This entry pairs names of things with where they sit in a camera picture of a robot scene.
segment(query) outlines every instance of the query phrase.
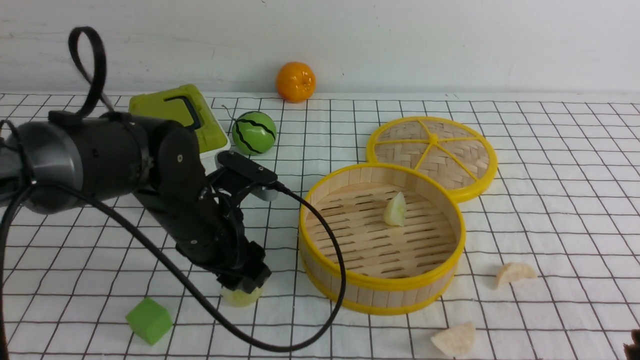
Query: orange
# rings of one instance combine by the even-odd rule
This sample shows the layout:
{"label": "orange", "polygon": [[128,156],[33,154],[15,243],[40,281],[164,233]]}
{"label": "orange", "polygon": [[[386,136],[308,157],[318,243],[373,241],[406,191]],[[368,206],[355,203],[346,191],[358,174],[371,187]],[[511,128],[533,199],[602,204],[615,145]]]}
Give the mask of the orange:
{"label": "orange", "polygon": [[316,75],[305,63],[286,63],[276,77],[276,89],[286,101],[302,102],[316,90]]}

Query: grid pattern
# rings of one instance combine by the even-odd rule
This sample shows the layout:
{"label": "grid pattern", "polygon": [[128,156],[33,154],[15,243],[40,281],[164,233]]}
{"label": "grid pattern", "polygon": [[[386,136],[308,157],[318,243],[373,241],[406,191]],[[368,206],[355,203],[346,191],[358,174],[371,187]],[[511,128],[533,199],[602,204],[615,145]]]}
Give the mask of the grid pattern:
{"label": "grid pattern", "polygon": [[[471,359],[624,359],[622,345],[640,327],[640,104],[207,99],[226,129],[223,106],[233,116],[271,116],[277,145],[254,160],[302,194],[330,171],[365,161],[369,135],[389,120],[430,115],[484,134],[499,174],[484,195],[461,204],[467,247],[449,290],[404,316],[345,309],[316,344],[271,354],[212,326],[178,281],[98,211],[45,217],[23,208],[4,273],[12,359],[440,359],[429,337],[469,320],[478,330]],[[83,100],[3,94],[0,118],[16,125],[45,120],[49,110],[75,111]],[[125,111],[129,97],[111,100]],[[262,341],[300,342],[331,311],[298,260],[298,205],[291,199],[243,203],[247,236],[267,248],[274,272],[264,296],[244,309],[220,300],[214,276],[185,261],[133,197],[108,204],[163,247],[231,322]],[[540,278],[494,290],[493,277],[510,261],[533,265]],[[133,336],[124,318],[146,295],[176,324],[153,347]]]}

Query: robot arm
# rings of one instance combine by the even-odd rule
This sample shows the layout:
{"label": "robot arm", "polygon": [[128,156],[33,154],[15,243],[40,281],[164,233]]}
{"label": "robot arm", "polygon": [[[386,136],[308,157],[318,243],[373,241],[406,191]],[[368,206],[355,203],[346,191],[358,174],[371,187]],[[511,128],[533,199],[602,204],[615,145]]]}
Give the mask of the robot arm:
{"label": "robot arm", "polygon": [[[239,204],[252,191],[273,198],[274,190],[262,189],[277,182],[276,174],[226,151],[218,155],[220,168],[205,176],[195,134],[171,120],[109,112],[75,123],[66,116],[55,111],[48,122],[17,128],[35,181],[62,182],[101,201],[133,193],[177,250],[224,287],[247,293],[262,287],[271,272],[262,247],[244,235]],[[6,141],[16,144],[15,136]],[[0,198],[8,197],[27,180],[7,147],[0,168]],[[36,189],[24,205],[53,214],[84,204],[59,190]]]}
{"label": "robot arm", "polygon": [[[93,47],[93,79],[77,53],[81,33]],[[0,223],[0,272],[9,226],[20,204],[40,214],[53,214],[86,203],[127,229],[218,323],[239,339],[281,353],[317,341],[337,316],[347,285],[340,246],[320,212],[279,183],[275,173],[232,151],[219,153],[217,171],[206,176],[193,130],[171,120],[113,111],[102,93],[106,56],[94,29],[75,28],[68,44],[76,67],[91,84],[85,104],[77,113],[50,111],[48,122],[28,122],[18,128],[6,122],[12,134],[6,141],[0,138],[0,206],[7,206]],[[99,100],[110,112],[86,119]],[[0,129],[3,124],[5,121],[0,121]],[[318,218],[333,243],[340,268],[340,291],[329,319],[311,338],[291,346],[263,343],[240,331],[144,234],[101,203],[132,193],[175,239],[181,254],[216,274],[225,288],[251,293],[271,272],[264,264],[264,249],[244,235],[239,205],[249,193],[271,201],[276,192],[296,199]],[[8,359],[1,310],[0,291],[0,359]]]}

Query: white wall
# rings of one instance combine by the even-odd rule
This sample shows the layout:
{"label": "white wall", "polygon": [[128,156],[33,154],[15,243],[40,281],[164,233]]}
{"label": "white wall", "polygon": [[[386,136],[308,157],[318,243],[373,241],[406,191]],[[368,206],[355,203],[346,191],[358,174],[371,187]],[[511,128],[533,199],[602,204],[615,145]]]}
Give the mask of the white wall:
{"label": "white wall", "polygon": [[319,92],[640,91],[638,0],[0,0],[0,88],[84,90],[78,25],[111,90],[269,92],[299,60]]}

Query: toy watermelon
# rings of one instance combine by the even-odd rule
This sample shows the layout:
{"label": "toy watermelon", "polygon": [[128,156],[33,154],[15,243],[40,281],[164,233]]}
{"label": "toy watermelon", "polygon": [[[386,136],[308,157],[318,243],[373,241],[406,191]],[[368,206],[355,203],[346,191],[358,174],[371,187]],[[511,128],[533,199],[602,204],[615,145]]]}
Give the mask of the toy watermelon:
{"label": "toy watermelon", "polygon": [[236,119],[232,136],[240,152],[246,155],[260,155],[269,151],[275,144],[276,132],[276,126],[269,115],[249,111]]}

